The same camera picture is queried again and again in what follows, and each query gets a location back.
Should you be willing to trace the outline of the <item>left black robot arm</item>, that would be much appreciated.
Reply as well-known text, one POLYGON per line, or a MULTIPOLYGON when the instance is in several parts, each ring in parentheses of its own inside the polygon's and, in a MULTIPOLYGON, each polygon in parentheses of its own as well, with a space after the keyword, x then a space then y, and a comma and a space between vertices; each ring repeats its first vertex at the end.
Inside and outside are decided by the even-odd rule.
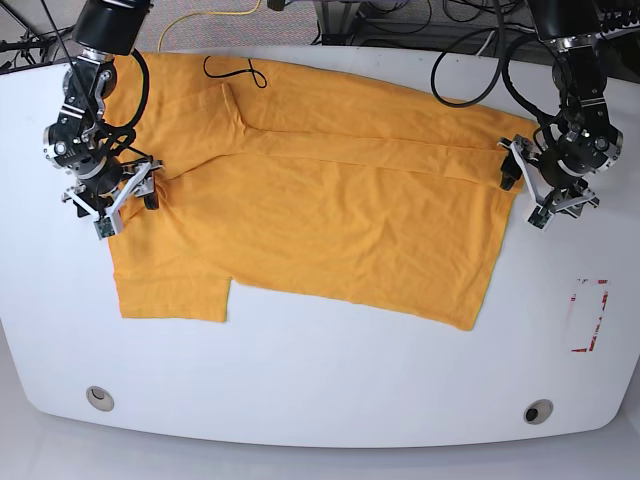
POLYGON ((533 114, 538 127, 499 144, 507 151, 501 166, 501 189, 523 181, 532 200, 526 220, 543 230, 558 214, 577 218, 585 205, 599 199, 585 177, 609 169, 620 157, 623 135, 609 119, 604 98, 607 77, 596 48, 600 30, 592 1, 530 1, 534 34, 514 40, 506 49, 502 78, 514 100, 533 114), (553 82, 560 106, 555 115, 541 111, 515 89, 509 65, 515 51, 538 39, 555 49, 553 82))

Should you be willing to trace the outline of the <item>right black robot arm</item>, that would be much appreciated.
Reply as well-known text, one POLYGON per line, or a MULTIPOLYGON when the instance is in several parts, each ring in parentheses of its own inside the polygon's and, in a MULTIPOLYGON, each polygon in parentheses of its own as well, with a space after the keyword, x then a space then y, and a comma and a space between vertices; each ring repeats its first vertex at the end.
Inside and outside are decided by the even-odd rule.
POLYGON ((79 198, 102 215, 115 202, 123 181, 141 168, 150 170, 133 193, 148 210, 159 208, 154 171, 161 164, 151 155, 139 154, 132 162, 120 163, 124 150, 133 152, 135 127, 142 118, 150 91, 150 73, 141 53, 134 48, 141 26, 152 8, 150 1, 87 1, 73 29, 73 40, 83 47, 77 57, 68 57, 63 81, 64 103, 57 121, 44 133, 46 156, 57 167, 74 175, 79 198), (131 55, 142 73, 138 107, 125 124, 104 121, 105 99, 117 84, 115 58, 131 55))

